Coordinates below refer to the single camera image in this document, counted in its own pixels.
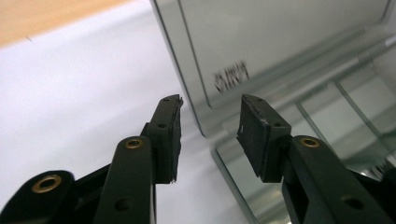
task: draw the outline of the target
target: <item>mounting hole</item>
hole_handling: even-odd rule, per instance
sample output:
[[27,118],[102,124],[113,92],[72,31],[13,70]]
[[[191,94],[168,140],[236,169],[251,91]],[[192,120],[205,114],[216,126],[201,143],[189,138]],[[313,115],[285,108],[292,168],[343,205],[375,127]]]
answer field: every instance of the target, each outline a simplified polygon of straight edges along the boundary
[[114,204],[114,208],[119,211],[119,212],[123,212],[128,210],[130,207],[132,207],[132,200],[129,198],[122,198],[119,199],[118,201],[116,201],[116,203]]
[[137,138],[131,139],[125,143],[125,146],[130,149],[139,148],[143,145],[143,141]]
[[363,208],[363,203],[350,195],[344,195],[341,200],[354,209],[361,210]]
[[47,175],[44,176],[39,181],[35,182],[32,186],[32,191],[34,193],[45,193],[56,189],[62,182],[62,178],[58,175]]
[[306,147],[318,147],[319,142],[313,138],[302,138],[301,139],[301,144],[306,146]]

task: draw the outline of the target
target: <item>brass insert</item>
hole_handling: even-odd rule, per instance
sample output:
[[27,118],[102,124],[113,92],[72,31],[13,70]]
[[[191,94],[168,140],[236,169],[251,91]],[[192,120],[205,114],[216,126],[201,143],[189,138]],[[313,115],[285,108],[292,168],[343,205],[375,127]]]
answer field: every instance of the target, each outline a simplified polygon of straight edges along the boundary
[[125,143],[125,146],[129,149],[139,148],[139,147],[143,146],[143,141],[138,138],[134,138],[134,139],[127,141]]
[[302,138],[300,143],[306,147],[318,147],[319,142],[313,138]]
[[47,175],[39,181],[35,182],[32,187],[34,193],[45,193],[56,189],[62,182],[62,178],[58,175]]

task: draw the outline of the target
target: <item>white surface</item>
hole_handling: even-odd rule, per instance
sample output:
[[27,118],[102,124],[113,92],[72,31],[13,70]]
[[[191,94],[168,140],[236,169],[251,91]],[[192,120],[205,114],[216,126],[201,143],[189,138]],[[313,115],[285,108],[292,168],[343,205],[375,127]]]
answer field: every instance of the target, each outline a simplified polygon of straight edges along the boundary
[[[182,93],[148,1],[31,39],[0,49],[0,208],[42,172],[79,179],[108,164],[160,99]],[[157,186],[158,223],[247,223],[187,102],[181,119],[178,181]]]

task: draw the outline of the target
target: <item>wooden surface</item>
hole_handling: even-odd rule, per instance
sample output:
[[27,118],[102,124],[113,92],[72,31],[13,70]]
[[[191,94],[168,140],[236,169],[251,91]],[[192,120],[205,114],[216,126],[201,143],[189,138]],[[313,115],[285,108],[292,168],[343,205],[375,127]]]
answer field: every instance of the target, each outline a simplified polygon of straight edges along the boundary
[[0,47],[131,0],[0,0]]

